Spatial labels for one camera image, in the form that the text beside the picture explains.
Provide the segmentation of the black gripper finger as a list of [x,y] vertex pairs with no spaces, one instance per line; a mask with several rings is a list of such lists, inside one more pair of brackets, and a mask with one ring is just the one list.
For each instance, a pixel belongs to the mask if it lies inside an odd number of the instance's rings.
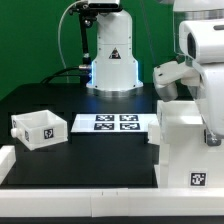
[[220,137],[210,132],[208,129],[204,130],[204,141],[209,147],[216,147],[221,145]]

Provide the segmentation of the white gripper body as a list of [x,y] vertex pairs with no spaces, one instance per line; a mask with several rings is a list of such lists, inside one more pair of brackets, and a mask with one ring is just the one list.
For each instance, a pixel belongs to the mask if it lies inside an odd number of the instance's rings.
[[181,22],[179,46],[202,78],[200,114],[212,134],[224,137],[224,19]]

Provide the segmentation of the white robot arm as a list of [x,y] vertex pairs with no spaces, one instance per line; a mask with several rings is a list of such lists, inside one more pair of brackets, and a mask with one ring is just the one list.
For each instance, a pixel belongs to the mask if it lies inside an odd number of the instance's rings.
[[[224,0],[157,0],[173,6],[175,52],[184,58],[154,68],[160,98],[177,98],[176,82],[187,86],[205,125],[205,142],[224,139]],[[91,90],[112,95],[143,86],[132,54],[132,18],[120,0],[87,0],[96,14],[97,56],[92,62]]]

